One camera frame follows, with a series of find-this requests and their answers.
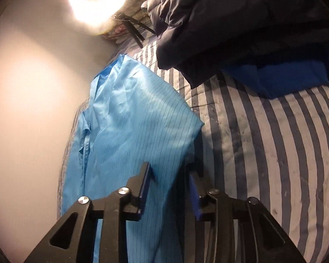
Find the beige wall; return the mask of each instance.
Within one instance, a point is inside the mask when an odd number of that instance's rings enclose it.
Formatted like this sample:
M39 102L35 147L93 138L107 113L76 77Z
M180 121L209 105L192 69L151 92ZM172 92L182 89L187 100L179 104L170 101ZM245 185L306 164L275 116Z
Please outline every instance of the beige wall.
M56 222L75 111L115 49L67 12L66 0L14 0L0 18L0 246L12 263Z

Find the dark puffer jacket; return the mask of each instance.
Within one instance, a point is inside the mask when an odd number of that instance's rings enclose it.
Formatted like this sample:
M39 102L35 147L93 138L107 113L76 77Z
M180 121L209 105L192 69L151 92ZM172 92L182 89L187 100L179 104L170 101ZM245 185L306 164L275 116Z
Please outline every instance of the dark puffer jacket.
M161 69L180 70L192 88L248 56L329 42L320 0L148 0Z

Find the light blue garment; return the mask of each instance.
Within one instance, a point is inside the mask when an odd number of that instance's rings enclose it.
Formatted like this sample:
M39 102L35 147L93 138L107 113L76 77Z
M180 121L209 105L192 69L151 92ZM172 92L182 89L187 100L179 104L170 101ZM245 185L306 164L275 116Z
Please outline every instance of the light blue garment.
M148 161L155 180L141 221L127 222L129 263L180 263L168 194L201 127L172 86L138 61L120 56L91 83L89 108L79 117L70 151L62 212L80 196L108 196ZM99 243L100 230L94 261Z

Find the striped bedsheet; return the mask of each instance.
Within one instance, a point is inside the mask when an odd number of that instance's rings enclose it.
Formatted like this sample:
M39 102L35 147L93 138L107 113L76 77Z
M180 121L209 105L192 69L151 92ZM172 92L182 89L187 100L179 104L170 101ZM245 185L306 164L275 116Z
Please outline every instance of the striped bedsheet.
M156 43L134 58L205 123L188 157L201 159L230 197L259 198L306 261L321 262L329 252L329 86L267 100L221 74L191 90L180 72L158 68Z

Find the metal bolt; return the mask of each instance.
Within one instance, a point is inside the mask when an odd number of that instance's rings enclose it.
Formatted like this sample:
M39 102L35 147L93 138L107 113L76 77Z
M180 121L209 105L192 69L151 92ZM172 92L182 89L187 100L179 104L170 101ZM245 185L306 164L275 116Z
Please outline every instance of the metal bolt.
M212 196L217 196L219 195L219 190L218 189L211 189L208 191L208 193Z
M126 195L130 192L129 188L127 187L123 187L121 189L118 190L118 193L121 194L121 195Z
M86 204L88 201L89 201L89 198L86 196L80 197L78 199L78 203L83 204L83 205Z
M250 204L252 204L252 205L257 205L260 201L257 199L257 198L255 198L255 197L250 197L250 198L248 198L247 199L248 200L248 202L250 203Z

